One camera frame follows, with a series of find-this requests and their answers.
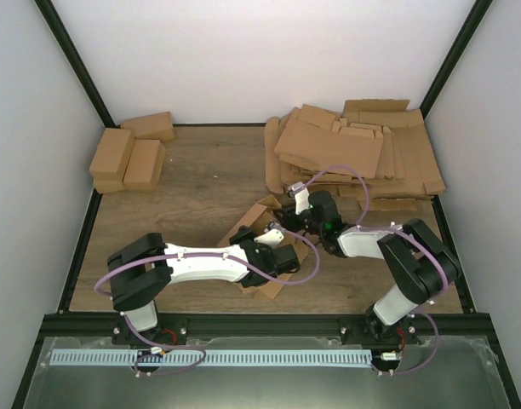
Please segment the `black right frame post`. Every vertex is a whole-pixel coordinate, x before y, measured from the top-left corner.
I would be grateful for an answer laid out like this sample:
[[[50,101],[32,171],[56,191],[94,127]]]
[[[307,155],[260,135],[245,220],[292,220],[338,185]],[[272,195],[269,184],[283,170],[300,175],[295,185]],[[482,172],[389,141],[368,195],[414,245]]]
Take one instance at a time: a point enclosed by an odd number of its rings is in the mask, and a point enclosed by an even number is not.
[[[476,0],[465,18],[455,40],[438,69],[425,97],[420,104],[423,118],[426,118],[447,84],[452,72],[471,42],[475,32],[490,9],[492,0]]]

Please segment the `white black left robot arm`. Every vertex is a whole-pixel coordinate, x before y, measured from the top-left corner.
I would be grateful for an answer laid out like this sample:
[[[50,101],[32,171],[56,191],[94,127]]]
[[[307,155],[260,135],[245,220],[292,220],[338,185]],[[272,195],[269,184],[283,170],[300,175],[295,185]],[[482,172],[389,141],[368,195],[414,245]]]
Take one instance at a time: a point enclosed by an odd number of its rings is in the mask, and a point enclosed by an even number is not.
[[[269,280],[252,268],[277,279],[300,269],[293,245],[283,245],[277,229],[259,235],[242,226],[229,245],[186,248],[149,233],[113,253],[107,259],[111,272],[129,263],[134,266],[109,279],[113,309],[128,315],[133,335],[144,344],[155,343],[162,334],[154,298],[168,285],[187,281],[223,280],[244,288],[262,286]]]

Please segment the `folded cardboard box back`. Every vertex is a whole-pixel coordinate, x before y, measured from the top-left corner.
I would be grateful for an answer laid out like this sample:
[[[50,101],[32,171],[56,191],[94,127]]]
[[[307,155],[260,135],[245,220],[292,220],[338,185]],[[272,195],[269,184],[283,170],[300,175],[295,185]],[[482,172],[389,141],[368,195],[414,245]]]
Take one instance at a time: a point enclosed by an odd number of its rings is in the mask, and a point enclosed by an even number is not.
[[[171,112],[159,112],[122,121],[120,127],[130,130],[138,140],[172,141],[175,138]]]

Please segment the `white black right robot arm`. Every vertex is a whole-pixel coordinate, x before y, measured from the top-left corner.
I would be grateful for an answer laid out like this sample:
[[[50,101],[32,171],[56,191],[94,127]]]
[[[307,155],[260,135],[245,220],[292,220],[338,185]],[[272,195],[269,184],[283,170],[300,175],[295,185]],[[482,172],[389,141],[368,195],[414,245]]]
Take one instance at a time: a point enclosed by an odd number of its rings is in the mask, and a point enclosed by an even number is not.
[[[325,251],[340,258],[380,259],[393,277],[393,287],[366,313],[369,338],[386,343],[399,321],[446,292],[462,275],[457,256],[421,219],[383,228],[344,222],[327,191],[297,193],[295,203],[275,211],[283,228],[319,238]]]

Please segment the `stack of flat cardboard blanks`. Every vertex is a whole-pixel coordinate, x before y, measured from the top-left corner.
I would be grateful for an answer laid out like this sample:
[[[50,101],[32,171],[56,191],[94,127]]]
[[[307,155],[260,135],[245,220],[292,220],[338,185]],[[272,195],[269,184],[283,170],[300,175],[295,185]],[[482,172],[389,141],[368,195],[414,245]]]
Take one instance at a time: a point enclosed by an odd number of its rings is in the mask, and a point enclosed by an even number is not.
[[[265,181],[273,193],[296,182],[341,197],[407,210],[446,189],[421,110],[407,100],[347,100],[341,112],[304,104],[264,127]]]

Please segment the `folded cardboard box middle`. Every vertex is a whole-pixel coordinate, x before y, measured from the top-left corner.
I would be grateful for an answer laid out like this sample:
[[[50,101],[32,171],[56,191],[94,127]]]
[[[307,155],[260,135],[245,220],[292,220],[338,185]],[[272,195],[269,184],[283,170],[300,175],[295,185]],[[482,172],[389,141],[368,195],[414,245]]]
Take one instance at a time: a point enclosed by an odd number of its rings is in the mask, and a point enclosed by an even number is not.
[[[166,148],[158,140],[136,140],[123,185],[128,191],[155,190],[163,168]]]

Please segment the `folded cardboard box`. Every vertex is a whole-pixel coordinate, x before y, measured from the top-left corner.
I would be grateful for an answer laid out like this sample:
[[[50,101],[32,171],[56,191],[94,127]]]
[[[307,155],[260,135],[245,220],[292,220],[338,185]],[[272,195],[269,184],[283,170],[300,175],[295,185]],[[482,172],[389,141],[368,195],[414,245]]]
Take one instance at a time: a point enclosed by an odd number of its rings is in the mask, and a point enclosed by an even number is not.
[[[95,180],[121,181],[134,143],[130,130],[105,129],[89,166],[91,176]]]
[[[172,141],[175,138],[171,112],[159,112],[122,121],[120,127],[130,130],[138,140]]]
[[[155,190],[163,168],[166,148],[158,140],[136,140],[123,185],[128,191]]]

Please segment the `brown cardboard box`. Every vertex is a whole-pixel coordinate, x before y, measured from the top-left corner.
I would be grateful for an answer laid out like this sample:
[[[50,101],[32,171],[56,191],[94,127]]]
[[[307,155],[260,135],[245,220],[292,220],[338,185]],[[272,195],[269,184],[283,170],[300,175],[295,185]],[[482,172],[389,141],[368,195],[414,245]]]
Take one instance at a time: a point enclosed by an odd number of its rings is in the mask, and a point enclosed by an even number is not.
[[[285,246],[292,246],[298,267],[300,267],[311,247],[292,234],[282,233],[277,229],[274,230],[269,227],[271,223],[278,221],[275,210],[282,209],[281,202],[273,195],[261,199],[231,228],[217,246],[227,247],[228,245],[238,244],[240,239],[249,239],[258,244],[267,245],[271,249],[284,248],[287,250]],[[270,280],[264,281],[260,286],[251,285],[245,287],[241,282],[238,282],[236,285],[242,293],[252,292],[254,298],[262,301],[276,298],[284,287],[284,284]]]

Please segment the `black frame post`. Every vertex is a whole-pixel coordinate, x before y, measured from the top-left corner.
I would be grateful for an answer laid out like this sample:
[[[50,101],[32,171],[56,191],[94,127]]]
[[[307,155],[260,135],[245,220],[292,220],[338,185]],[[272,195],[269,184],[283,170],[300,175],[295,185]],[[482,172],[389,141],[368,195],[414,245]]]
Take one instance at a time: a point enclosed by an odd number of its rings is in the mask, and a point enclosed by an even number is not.
[[[476,0],[465,18],[455,40],[438,69],[425,97],[420,104],[423,118],[426,118],[447,84],[452,72],[471,42],[475,32],[490,9],[492,0]]]
[[[53,2],[49,0],[35,0],[34,3],[44,18],[49,30],[52,32],[54,39],[60,46],[61,51],[66,57],[77,80],[81,84],[92,107],[100,118],[100,121],[106,128],[117,128],[118,125],[115,123],[105,102],[103,101],[88,68],[84,64],[83,59]]]

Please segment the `folded cardboard box left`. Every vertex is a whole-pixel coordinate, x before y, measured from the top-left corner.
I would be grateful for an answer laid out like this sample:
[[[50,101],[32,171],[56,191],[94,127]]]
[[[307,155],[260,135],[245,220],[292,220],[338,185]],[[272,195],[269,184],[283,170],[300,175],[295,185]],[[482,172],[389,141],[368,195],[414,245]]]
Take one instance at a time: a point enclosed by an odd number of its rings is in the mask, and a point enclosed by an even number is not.
[[[89,166],[91,176],[95,180],[121,181],[134,143],[130,130],[105,129]]]

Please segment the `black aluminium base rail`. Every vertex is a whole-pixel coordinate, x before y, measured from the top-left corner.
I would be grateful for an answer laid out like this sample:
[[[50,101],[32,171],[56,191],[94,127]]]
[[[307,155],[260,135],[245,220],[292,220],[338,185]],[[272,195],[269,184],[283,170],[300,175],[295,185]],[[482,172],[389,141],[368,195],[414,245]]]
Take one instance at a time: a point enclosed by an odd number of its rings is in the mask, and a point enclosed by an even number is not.
[[[336,337],[344,344],[382,345],[399,340],[396,329],[382,336],[369,333],[361,314],[164,314],[158,326],[178,342],[216,337]],[[117,313],[49,314],[38,337],[116,337],[129,344],[123,317]]]

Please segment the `black left frame post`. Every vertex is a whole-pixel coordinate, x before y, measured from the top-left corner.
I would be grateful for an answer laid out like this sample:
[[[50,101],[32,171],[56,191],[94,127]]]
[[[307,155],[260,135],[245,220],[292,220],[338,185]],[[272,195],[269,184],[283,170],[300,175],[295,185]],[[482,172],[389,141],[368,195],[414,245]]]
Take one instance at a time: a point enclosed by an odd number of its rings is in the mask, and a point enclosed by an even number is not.
[[[92,107],[100,118],[100,121],[106,128],[117,128],[118,125],[115,123],[105,102],[103,101],[88,68],[84,64],[83,59],[53,2],[49,0],[35,0],[34,3],[44,18],[49,30],[52,32],[54,39],[60,46],[61,51],[66,57],[77,80],[81,84]]]

